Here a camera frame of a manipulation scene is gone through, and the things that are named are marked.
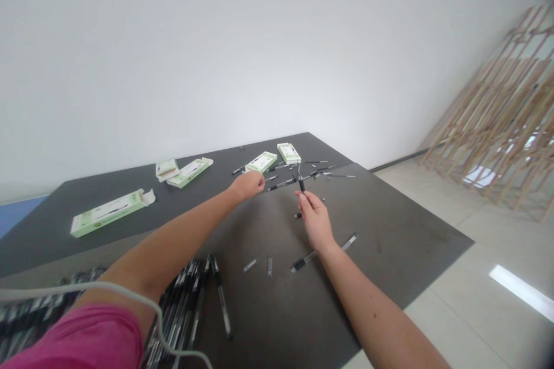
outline pink shirt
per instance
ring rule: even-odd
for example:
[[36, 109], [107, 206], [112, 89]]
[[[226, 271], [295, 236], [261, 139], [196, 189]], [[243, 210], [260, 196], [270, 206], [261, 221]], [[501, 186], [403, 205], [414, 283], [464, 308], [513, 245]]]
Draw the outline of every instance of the pink shirt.
[[117, 306], [83, 306], [63, 316], [32, 348], [2, 369], [135, 369], [143, 343], [139, 322]]

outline blue object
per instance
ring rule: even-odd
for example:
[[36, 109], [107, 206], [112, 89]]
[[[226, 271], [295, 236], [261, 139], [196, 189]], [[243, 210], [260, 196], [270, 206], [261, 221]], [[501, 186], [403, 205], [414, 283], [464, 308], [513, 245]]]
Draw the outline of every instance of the blue object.
[[48, 196], [0, 206], [0, 238], [17, 225]]

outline white cable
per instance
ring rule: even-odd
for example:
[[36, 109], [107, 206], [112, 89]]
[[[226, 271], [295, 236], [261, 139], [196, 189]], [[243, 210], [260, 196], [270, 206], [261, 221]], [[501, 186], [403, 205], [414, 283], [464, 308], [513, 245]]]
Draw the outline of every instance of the white cable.
[[178, 351], [173, 349], [167, 343], [165, 336], [163, 335], [162, 323], [162, 309], [151, 299], [141, 296], [140, 294], [135, 293], [127, 288], [124, 288], [120, 285], [114, 283], [108, 283], [106, 281], [94, 281], [91, 283], [82, 283], [82, 284], [70, 284], [70, 285], [60, 285], [59, 287], [50, 287], [50, 288], [37, 288], [37, 289], [3, 289], [0, 288], [0, 302], [2, 301], [18, 301], [18, 300], [27, 300], [37, 297], [46, 297], [48, 295], [56, 294], [65, 294], [68, 292], [74, 291], [83, 291], [90, 288], [103, 288], [116, 292], [117, 294], [124, 295], [127, 298], [138, 301], [139, 303], [146, 304], [147, 306], [152, 307], [158, 316], [156, 325], [158, 327], [157, 333], [160, 343], [165, 350], [171, 355], [174, 356], [193, 356], [201, 358], [205, 363], [208, 369], [214, 369], [211, 362], [209, 361], [208, 356], [202, 352], [198, 351]]

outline green and white box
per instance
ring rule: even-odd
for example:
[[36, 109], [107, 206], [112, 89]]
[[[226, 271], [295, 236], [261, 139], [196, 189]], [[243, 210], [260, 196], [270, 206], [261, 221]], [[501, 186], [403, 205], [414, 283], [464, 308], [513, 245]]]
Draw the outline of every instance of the green and white box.
[[77, 215], [73, 218], [70, 233], [75, 238], [80, 238], [108, 223], [112, 223], [114, 220], [133, 213], [135, 210], [150, 206], [154, 200], [156, 200], [156, 196], [153, 189], [148, 193], [138, 189], [119, 199]]
[[156, 163], [156, 177], [160, 183], [179, 174], [179, 166], [175, 159], [169, 159], [161, 163]]
[[298, 164], [302, 161], [302, 158], [291, 143], [277, 144], [277, 150], [283, 156], [286, 164]]
[[212, 159], [206, 159], [202, 157], [201, 159], [196, 159], [184, 166], [179, 174], [171, 179], [167, 180], [168, 185], [172, 185], [182, 189], [185, 187], [192, 179], [210, 167], [214, 161]]
[[269, 152], [263, 152], [246, 166], [244, 166], [244, 170], [245, 172], [258, 171], [263, 174], [276, 161], [277, 155]]

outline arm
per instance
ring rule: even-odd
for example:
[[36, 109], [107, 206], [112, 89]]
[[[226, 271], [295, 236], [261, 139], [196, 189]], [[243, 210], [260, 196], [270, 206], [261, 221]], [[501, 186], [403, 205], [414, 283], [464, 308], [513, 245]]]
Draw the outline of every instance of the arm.
[[[121, 285], [158, 302], [214, 228], [242, 201], [261, 192], [264, 185], [264, 177], [258, 172], [239, 176], [224, 192], [151, 233], [118, 259], [99, 281]], [[87, 290], [72, 308], [85, 304], [115, 304], [128, 308], [138, 318], [143, 341], [154, 320], [154, 311], [148, 306], [107, 290]]]
[[296, 192], [310, 244], [321, 258], [365, 354], [376, 369], [449, 368], [410, 318], [378, 289], [336, 243], [327, 208]]

